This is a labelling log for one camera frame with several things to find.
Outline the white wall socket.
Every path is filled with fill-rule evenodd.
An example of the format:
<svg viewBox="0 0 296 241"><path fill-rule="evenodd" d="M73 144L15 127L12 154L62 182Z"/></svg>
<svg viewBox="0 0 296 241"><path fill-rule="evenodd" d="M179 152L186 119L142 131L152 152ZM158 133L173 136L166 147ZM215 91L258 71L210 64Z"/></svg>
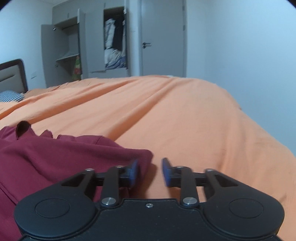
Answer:
<svg viewBox="0 0 296 241"><path fill-rule="evenodd" d="M32 74L31 74L31 79L35 78L37 76L37 72L34 71Z"/></svg>

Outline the dark red knit garment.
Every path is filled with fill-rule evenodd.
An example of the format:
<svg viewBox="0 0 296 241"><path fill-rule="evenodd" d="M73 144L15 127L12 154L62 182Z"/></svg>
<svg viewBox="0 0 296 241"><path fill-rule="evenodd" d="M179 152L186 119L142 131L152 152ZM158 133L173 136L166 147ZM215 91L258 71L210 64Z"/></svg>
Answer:
<svg viewBox="0 0 296 241"><path fill-rule="evenodd" d="M137 160L140 178L153 154L124 148L104 136L54 138L49 130L39 136L27 121L1 129L1 240L18 240L14 209L20 200L87 168L105 172Z"/></svg>

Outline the grey open wardrobe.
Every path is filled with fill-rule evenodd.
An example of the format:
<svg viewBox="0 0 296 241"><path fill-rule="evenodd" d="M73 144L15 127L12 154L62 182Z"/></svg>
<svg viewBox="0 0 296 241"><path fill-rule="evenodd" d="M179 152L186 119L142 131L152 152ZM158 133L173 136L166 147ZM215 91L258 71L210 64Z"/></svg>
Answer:
<svg viewBox="0 0 296 241"><path fill-rule="evenodd" d="M41 51L46 87L72 81L76 56L80 56L81 79L128 76L126 68L107 70L104 63L104 23L124 16L125 1L66 1L52 8L52 23L41 26Z"/></svg>

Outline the brown padded headboard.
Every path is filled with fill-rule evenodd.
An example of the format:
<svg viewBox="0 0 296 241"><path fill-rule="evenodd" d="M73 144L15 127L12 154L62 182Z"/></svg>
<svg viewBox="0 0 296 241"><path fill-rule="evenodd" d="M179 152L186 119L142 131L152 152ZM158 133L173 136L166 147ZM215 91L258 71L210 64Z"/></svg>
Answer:
<svg viewBox="0 0 296 241"><path fill-rule="evenodd" d="M0 91L26 93L27 78L22 59L16 59L0 64Z"/></svg>

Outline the colourful bag in wardrobe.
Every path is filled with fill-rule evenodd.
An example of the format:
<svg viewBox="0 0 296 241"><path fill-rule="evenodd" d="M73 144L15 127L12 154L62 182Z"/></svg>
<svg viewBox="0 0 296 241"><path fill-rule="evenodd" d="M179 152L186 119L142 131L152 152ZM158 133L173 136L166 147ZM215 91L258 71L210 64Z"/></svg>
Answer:
<svg viewBox="0 0 296 241"><path fill-rule="evenodd" d="M77 81L81 80L81 62L80 62L80 56L77 55L74 63L74 68L72 72L72 80Z"/></svg>

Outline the hanging clothes in wardrobe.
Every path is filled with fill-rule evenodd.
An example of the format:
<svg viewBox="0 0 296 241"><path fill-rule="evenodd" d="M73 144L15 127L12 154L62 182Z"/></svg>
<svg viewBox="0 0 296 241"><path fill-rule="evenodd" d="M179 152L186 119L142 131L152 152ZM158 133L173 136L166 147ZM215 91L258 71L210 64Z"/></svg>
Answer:
<svg viewBox="0 0 296 241"><path fill-rule="evenodd" d="M125 18L109 18L104 23L104 63L107 70L126 68Z"/></svg>

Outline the grey room door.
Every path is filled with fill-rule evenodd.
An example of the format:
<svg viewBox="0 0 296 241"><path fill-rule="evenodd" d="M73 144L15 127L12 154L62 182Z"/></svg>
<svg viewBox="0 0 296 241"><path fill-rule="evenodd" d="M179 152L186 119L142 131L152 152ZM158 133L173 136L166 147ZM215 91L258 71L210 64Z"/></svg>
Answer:
<svg viewBox="0 0 296 241"><path fill-rule="evenodd" d="M184 11L184 1L140 1L143 75L185 75Z"/></svg>

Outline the blue checkered pillow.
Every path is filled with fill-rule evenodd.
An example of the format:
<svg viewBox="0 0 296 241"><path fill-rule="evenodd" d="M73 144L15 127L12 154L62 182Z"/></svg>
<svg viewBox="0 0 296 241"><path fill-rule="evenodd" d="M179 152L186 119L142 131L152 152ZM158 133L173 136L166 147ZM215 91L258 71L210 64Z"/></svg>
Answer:
<svg viewBox="0 0 296 241"><path fill-rule="evenodd" d="M19 102L24 99L22 93L6 90L0 93L0 102Z"/></svg>

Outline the orange bed sheet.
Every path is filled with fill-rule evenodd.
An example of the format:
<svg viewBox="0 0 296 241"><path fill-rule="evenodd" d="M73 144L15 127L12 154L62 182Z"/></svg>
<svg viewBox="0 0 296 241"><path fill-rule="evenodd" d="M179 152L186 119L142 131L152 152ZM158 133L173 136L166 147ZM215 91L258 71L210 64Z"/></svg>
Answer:
<svg viewBox="0 0 296 241"><path fill-rule="evenodd" d="M28 121L38 135L104 136L154 157L137 197L177 197L161 160L216 169L276 198L285 219L279 236L295 240L295 156L245 114L224 89L167 76L85 79L35 89L1 103L1 127Z"/></svg>

